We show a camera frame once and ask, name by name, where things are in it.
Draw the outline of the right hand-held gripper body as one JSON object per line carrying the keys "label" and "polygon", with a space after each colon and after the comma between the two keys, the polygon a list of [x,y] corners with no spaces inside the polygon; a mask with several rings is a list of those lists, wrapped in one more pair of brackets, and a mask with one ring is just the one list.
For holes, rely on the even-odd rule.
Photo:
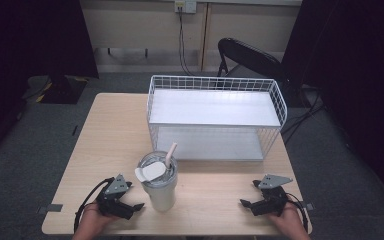
{"label": "right hand-held gripper body", "polygon": [[258,188],[263,199],[255,203],[255,207],[251,208],[254,216],[264,215],[268,213],[276,213],[280,216],[283,208],[288,201],[283,185],[292,182],[293,179],[278,175],[266,174],[261,180]]}

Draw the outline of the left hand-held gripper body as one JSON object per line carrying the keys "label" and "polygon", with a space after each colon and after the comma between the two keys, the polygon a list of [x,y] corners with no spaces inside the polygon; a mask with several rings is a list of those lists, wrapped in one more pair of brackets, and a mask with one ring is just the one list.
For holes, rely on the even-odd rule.
{"label": "left hand-held gripper body", "polygon": [[133,216],[132,207],[120,201],[128,191],[122,174],[111,178],[109,183],[99,192],[96,201],[103,215],[113,215],[129,220]]}

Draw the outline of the white cup with clear lid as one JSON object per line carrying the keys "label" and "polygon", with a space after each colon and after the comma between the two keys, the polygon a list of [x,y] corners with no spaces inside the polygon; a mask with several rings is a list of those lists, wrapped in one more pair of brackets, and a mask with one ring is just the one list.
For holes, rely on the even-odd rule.
{"label": "white cup with clear lid", "polygon": [[159,212],[170,210],[176,201],[177,161],[172,157],[166,166],[166,155],[163,151],[151,152],[139,161],[135,169],[136,178],[150,197],[152,207]]}

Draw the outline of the white wire shelf rack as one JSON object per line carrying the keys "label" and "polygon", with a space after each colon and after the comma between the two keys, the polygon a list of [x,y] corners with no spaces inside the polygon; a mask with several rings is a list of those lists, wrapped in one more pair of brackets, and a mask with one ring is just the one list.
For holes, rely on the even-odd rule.
{"label": "white wire shelf rack", "polygon": [[147,99],[152,147],[178,160],[261,161],[287,118],[273,79],[154,75]]}

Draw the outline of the person's right hand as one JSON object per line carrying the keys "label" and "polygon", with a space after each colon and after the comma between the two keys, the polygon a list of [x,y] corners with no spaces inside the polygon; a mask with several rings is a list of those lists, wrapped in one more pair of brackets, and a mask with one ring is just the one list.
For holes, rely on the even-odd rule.
{"label": "person's right hand", "polygon": [[276,213],[270,213],[267,217],[284,234],[296,232],[303,228],[297,207],[289,202],[284,206],[280,216]]}

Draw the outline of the person's left hand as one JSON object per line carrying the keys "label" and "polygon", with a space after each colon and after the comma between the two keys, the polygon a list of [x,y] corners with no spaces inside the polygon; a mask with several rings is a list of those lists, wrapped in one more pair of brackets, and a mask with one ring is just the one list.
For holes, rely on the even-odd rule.
{"label": "person's left hand", "polygon": [[96,202],[92,202],[85,206],[78,229],[98,234],[108,224],[116,220],[118,220],[116,216],[103,215],[99,210],[99,205]]}

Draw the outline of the pink straw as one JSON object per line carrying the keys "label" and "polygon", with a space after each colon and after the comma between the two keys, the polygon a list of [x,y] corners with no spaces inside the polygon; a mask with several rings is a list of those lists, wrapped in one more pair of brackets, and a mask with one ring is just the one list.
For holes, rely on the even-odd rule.
{"label": "pink straw", "polygon": [[167,169],[170,168],[171,166],[171,158],[172,158],[172,155],[174,153],[174,151],[176,150],[176,147],[177,147],[177,143],[176,142],[173,142],[169,151],[167,152],[166,154],[166,157],[165,157],[165,166]]}

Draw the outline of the black folding chair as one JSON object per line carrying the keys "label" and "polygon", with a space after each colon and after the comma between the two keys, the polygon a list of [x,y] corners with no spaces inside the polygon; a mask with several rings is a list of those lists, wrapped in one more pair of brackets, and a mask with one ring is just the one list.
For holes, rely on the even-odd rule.
{"label": "black folding chair", "polygon": [[281,62],[274,56],[234,38],[222,38],[218,42],[221,58],[217,76],[233,76],[241,69],[248,69],[260,76],[274,79],[281,89],[292,90]]}

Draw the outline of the black curtain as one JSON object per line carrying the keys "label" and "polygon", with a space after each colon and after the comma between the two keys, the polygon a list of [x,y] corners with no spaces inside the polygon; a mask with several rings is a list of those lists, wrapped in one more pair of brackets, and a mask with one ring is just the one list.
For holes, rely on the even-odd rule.
{"label": "black curtain", "polygon": [[384,184],[384,0],[302,0],[282,63],[293,86],[321,90]]}
{"label": "black curtain", "polygon": [[0,140],[25,105],[33,76],[47,76],[50,103],[74,103],[99,76],[80,0],[0,0]]}

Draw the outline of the white wall socket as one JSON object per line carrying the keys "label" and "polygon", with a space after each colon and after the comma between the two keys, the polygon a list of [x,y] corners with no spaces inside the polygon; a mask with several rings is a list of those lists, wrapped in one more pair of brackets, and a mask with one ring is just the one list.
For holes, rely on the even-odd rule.
{"label": "white wall socket", "polygon": [[176,13],[195,14],[197,12],[197,2],[195,0],[176,0],[174,2]]}

